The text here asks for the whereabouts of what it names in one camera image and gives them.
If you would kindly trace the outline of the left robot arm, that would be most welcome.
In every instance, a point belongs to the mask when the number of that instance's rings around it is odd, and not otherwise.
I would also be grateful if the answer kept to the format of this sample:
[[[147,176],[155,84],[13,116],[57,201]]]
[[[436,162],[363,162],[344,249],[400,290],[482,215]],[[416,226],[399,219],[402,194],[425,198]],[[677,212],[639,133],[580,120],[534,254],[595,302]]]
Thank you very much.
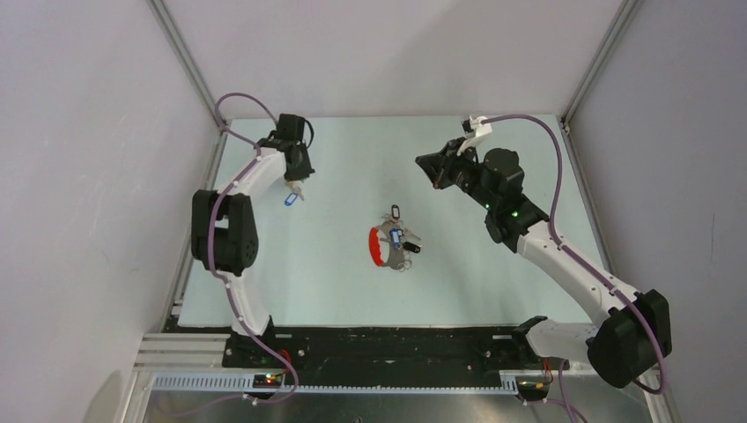
[[[253,202],[277,181],[289,189],[286,206],[303,198],[300,184],[315,172],[308,152],[313,138],[307,118],[281,114],[269,135],[252,144],[255,156],[244,168],[222,187],[192,196],[191,255],[221,281],[234,330],[252,336],[244,354],[258,367],[275,362],[278,343],[263,334],[270,313],[248,281],[260,246]]]

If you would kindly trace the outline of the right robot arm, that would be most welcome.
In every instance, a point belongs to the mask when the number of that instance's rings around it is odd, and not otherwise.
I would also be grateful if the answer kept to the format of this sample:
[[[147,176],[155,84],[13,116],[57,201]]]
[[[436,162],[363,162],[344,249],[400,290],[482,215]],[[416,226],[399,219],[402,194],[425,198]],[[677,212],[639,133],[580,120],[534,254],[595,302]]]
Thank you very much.
[[[589,323],[536,316],[513,333],[511,353],[521,367],[545,358],[589,364],[609,385],[624,388],[671,353],[669,303],[656,290],[642,293],[588,262],[523,192],[517,152],[493,148],[483,160],[453,139],[416,157],[435,189],[456,186],[486,210],[491,239],[534,264],[583,309]]]

